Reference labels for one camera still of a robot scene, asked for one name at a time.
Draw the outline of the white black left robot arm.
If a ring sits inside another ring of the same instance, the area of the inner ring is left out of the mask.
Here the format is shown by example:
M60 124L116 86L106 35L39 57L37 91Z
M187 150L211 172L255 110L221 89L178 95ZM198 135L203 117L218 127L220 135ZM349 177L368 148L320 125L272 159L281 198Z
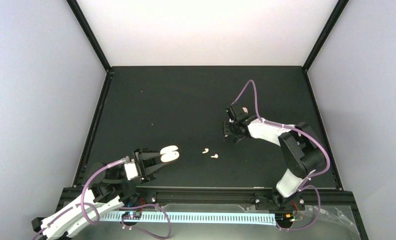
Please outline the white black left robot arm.
M126 211L120 221L123 226L126 219L138 217L145 208L162 211L155 203L156 198L140 192L137 184L154 180L160 168L179 156L175 145L159 151L139 148L133 157L96 165L79 196L53 215L32 221L33 239L71 240L85 227L98 224L104 215L116 210Z

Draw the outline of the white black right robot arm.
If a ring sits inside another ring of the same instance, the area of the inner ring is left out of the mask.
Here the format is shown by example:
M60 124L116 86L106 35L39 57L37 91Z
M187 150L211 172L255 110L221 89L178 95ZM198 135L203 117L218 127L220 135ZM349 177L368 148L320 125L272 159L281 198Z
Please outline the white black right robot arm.
M234 136L234 143L242 138L265 140L280 147L286 163L286 171L277 182L270 200L279 210L285 209L291 198L304 189L306 182L319 173L317 169L330 168L331 160L309 124L281 124L264 118L248 118L223 121L225 136Z

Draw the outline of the beige earbud charging case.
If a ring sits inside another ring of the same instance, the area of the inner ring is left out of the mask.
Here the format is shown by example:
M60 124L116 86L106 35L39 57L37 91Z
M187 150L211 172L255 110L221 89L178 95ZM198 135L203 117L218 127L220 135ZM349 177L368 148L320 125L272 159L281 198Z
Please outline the beige earbud charging case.
M180 153L178 152L179 148L176 145L170 145L162 148L160 150L160 160L163 163L169 163L174 160L177 160L180 156Z

